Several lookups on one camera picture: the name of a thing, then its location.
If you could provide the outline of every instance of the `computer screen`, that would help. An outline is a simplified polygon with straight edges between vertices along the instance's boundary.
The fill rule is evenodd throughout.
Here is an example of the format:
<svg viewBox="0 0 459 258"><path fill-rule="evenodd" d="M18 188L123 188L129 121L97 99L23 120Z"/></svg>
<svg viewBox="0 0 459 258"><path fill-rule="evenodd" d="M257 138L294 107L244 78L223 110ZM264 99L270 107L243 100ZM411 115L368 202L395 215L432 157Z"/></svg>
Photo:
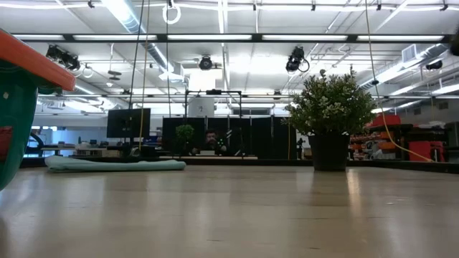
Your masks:
<svg viewBox="0 0 459 258"><path fill-rule="evenodd" d="M107 138L138 138L141 132L142 109L109 110ZM150 136L149 108L143 109L142 137Z"/></svg>

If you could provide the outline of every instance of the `potted plant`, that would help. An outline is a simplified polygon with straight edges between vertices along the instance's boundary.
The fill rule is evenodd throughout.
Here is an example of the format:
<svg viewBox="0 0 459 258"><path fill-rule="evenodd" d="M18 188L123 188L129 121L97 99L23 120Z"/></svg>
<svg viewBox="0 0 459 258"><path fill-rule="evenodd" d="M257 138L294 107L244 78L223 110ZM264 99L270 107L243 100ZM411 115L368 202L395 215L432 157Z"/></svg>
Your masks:
<svg viewBox="0 0 459 258"><path fill-rule="evenodd" d="M338 76L309 77L305 89L286 107L286 120L307 135L317 171L345 171L349 135L360 133L374 117L371 95L356 84L355 71Z"/></svg>
<svg viewBox="0 0 459 258"><path fill-rule="evenodd" d="M193 138L194 129L191 125L180 125L175 128L176 144L181 156L189 154L188 143Z"/></svg>

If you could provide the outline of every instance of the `folded blue mat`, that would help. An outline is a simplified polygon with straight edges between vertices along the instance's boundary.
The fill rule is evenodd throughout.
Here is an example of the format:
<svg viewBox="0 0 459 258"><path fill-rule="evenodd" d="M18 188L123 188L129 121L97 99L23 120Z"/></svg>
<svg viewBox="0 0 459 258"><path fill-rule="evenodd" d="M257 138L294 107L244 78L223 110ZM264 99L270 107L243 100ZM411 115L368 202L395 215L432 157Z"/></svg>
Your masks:
<svg viewBox="0 0 459 258"><path fill-rule="evenodd" d="M50 172L91 172L91 171L173 171L184 170L186 164L182 161L140 161L137 163L107 163L84 161L76 158L50 156L44 162Z"/></svg>

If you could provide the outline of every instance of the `wooden floor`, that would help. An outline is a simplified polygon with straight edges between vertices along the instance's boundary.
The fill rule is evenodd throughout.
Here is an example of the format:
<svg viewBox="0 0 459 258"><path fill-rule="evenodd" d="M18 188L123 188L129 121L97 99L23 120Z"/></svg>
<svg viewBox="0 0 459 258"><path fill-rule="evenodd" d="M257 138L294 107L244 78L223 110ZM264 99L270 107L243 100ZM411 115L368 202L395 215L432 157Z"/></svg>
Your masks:
<svg viewBox="0 0 459 258"><path fill-rule="evenodd" d="M23 170L0 192L0 257L446 258L459 176L350 168Z"/></svg>

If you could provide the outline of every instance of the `orange edge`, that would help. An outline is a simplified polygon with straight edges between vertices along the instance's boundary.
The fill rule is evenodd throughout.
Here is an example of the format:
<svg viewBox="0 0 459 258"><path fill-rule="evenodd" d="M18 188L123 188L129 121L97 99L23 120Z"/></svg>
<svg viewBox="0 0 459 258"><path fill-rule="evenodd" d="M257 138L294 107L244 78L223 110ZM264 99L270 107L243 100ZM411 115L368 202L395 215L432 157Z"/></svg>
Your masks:
<svg viewBox="0 0 459 258"><path fill-rule="evenodd" d="M75 89L75 76L2 30L0 30L0 59L20 66L63 90Z"/></svg>

